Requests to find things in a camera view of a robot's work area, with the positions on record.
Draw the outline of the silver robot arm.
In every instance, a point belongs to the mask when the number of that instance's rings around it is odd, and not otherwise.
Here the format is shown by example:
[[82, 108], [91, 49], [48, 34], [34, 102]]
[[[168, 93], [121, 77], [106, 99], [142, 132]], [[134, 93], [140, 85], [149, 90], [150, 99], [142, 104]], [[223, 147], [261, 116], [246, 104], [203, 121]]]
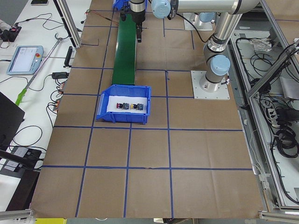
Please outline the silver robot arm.
[[179, 13], [220, 12], [215, 32], [204, 47], [207, 72], [200, 79], [200, 87], [209, 93], [219, 90], [230, 68], [230, 60], [222, 55], [241, 16], [253, 9], [258, 0], [153, 0], [152, 13], [163, 19]]

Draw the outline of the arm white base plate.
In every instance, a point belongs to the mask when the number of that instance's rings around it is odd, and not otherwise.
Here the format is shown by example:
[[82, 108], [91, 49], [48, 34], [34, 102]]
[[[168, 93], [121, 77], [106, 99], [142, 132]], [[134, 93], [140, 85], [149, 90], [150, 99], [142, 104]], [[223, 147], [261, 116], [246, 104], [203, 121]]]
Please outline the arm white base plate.
[[230, 100], [225, 78], [218, 84], [210, 83], [206, 79], [206, 71], [191, 71], [193, 95], [195, 99]]
[[198, 31], [212, 31], [211, 21], [215, 18], [215, 12], [183, 13], [183, 16], [190, 21]]

